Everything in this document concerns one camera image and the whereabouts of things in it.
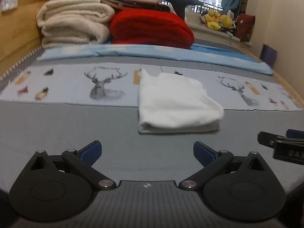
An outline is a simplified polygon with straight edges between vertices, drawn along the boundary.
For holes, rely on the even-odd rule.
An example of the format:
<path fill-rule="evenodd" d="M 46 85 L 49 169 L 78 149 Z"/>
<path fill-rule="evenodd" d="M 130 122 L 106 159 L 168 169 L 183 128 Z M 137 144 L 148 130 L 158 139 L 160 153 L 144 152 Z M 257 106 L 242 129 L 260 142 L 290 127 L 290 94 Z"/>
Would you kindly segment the white long-sleeve shirt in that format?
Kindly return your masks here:
<path fill-rule="evenodd" d="M 140 72 L 140 133 L 201 133 L 216 131 L 223 107 L 210 98 L 202 83 L 183 75 Z"/>

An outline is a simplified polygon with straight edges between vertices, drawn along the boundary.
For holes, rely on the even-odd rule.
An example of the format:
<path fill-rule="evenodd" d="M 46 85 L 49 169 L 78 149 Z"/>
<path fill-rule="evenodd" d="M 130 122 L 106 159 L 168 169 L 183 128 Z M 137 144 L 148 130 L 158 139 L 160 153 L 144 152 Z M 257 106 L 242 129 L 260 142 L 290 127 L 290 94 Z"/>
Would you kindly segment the printed grey bed sheet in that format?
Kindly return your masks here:
<path fill-rule="evenodd" d="M 50 155 L 99 140 L 97 171 L 120 180 L 180 182 L 201 170 L 193 144 L 202 141 L 236 155 L 258 151 L 286 191 L 303 182 L 303 166 L 275 160 L 257 142 L 260 131 L 284 134 L 303 128 L 302 112 L 227 111 L 219 132 L 140 135 L 135 108 L 68 104 L 1 103 L 1 189 L 8 192 L 38 149 Z"/>

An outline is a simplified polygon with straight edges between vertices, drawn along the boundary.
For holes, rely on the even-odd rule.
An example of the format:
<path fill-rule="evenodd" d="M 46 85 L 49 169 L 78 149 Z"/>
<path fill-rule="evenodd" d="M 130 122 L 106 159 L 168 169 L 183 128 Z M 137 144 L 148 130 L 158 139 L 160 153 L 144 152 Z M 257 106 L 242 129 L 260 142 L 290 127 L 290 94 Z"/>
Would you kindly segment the purple box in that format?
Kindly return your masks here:
<path fill-rule="evenodd" d="M 260 52 L 260 60 L 267 63 L 271 68 L 274 67 L 278 52 L 272 47 L 263 44 Z"/>

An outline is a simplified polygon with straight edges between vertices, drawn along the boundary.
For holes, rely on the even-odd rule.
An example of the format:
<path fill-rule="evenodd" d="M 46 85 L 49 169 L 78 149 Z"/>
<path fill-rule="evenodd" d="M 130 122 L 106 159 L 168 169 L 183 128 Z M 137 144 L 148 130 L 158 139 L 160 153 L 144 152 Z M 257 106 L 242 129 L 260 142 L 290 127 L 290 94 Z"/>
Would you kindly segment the light blue duvet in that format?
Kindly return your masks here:
<path fill-rule="evenodd" d="M 208 63 L 265 75 L 273 74 L 272 68 L 265 62 L 258 62 L 240 52 L 200 44 L 193 44 L 190 49 L 142 44 L 74 45 L 46 49 L 38 60 L 50 61 L 105 56 L 142 57 Z"/>

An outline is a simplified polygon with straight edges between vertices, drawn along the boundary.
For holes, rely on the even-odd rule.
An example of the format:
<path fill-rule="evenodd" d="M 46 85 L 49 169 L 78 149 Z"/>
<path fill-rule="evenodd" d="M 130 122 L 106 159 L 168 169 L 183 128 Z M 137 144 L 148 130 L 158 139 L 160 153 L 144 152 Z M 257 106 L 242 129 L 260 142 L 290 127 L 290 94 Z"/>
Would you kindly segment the dark red plush toy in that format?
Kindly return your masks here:
<path fill-rule="evenodd" d="M 241 42 L 249 42 L 255 26 L 256 17 L 241 13 L 236 18 L 237 31 L 235 36 Z"/>

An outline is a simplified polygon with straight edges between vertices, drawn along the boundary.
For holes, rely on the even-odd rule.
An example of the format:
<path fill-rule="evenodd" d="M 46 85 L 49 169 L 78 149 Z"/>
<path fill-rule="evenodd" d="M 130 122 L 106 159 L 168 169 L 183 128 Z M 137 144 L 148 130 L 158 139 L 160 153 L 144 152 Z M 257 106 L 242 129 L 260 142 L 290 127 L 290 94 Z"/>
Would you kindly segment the yellow plush toys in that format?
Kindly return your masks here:
<path fill-rule="evenodd" d="M 229 35 L 234 35 L 237 32 L 237 24 L 234 21 L 234 13 L 231 10 L 228 10 L 226 14 L 221 14 L 214 9 L 209 9 L 201 14 L 200 21 L 208 29 L 214 31 L 224 32 Z"/>

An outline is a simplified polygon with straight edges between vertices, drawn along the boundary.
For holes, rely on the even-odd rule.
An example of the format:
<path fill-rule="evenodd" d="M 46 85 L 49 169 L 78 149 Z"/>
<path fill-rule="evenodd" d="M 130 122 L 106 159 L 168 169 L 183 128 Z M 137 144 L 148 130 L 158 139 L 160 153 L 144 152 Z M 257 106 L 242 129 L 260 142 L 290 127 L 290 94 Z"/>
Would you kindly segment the cream folded blanket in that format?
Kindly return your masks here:
<path fill-rule="evenodd" d="M 100 0 L 52 0 L 37 14 L 42 47 L 103 44 L 109 41 L 114 9 Z"/>

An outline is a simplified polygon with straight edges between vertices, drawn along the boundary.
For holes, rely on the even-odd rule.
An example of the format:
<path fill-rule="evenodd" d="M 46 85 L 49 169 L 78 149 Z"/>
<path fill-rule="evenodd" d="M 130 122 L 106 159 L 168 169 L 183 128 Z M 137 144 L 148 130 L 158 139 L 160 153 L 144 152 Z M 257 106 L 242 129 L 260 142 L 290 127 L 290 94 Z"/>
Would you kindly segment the red folded blanket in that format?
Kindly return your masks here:
<path fill-rule="evenodd" d="M 110 24 L 113 44 L 148 44 L 189 49 L 194 35 L 185 21 L 172 12 L 125 9 Z"/>

